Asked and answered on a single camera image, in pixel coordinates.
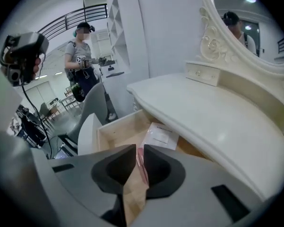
paper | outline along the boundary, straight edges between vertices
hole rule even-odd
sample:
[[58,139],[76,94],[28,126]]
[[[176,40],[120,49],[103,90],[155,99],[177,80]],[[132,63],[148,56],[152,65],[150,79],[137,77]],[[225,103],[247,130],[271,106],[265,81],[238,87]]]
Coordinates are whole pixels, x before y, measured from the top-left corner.
[[151,123],[140,148],[147,144],[175,150],[178,139],[179,135],[167,126],[160,123]]

cap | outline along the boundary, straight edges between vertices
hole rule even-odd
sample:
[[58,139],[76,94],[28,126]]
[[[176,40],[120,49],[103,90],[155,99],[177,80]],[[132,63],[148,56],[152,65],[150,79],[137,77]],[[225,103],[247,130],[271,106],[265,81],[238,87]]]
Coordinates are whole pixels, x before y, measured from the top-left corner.
[[236,13],[229,11],[224,14],[223,21],[227,26],[236,25],[239,20],[240,18],[237,16]]
[[78,28],[88,28],[90,32],[95,31],[95,27],[93,27],[92,25],[89,25],[87,22],[79,23],[77,26],[77,29]]

ornate mirror frame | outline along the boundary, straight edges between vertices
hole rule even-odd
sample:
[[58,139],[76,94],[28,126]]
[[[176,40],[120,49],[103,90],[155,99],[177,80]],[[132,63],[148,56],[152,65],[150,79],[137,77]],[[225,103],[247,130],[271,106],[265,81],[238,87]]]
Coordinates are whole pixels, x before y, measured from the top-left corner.
[[273,64],[253,55],[232,35],[218,14],[214,0],[200,8],[205,32],[200,43],[203,65],[238,75],[261,87],[284,105],[284,64]]

open drawer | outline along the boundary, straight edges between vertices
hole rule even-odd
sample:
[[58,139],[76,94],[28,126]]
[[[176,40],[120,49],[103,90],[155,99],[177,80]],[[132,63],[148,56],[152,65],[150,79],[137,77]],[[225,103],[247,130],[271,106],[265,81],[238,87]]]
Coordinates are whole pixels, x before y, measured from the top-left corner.
[[[160,123],[145,110],[139,110],[104,126],[100,124],[96,115],[92,114],[86,119],[80,131],[78,154],[95,153],[122,145],[136,144],[139,146],[152,122]],[[176,150],[205,158],[201,152],[181,136],[178,139]],[[132,223],[139,212],[142,211],[147,188],[148,186],[141,177],[140,169],[136,165],[123,188],[127,225]]]
[[[160,123],[156,118],[141,109],[107,125],[99,127],[96,133],[97,151],[131,144],[139,146],[146,136],[152,122]],[[206,158],[182,137],[179,137],[176,150]]]

drawer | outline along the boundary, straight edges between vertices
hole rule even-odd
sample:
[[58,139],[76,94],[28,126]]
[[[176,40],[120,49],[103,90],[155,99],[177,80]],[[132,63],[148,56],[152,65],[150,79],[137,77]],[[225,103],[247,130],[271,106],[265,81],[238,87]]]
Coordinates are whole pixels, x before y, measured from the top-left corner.
[[[92,114],[84,122],[80,131],[78,152],[83,152],[83,149],[80,148],[85,148],[88,143],[89,147],[84,149],[85,154],[108,150],[122,145],[136,144],[139,146],[152,122],[160,123],[143,109],[104,126],[101,126],[96,115]],[[176,150],[205,158],[201,152],[182,137],[179,137]],[[136,164],[123,188],[123,201],[127,226],[129,226],[139,215],[140,211],[142,211],[145,205],[147,189],[148,186],[141,177],[141,169],[139,169]]]
[[220,70],[217,68],[186,63],[186,77],[195,81],[217,86]]
[[[97,129],[98,151],[112,149],[115,147],[136,144],[139,146],[152,122],[161,123],[145,110],[141,109],[123,118],[113,121]],[[184,138],[179,137],[177,151],[186,154],[206,158],[194,146]]]

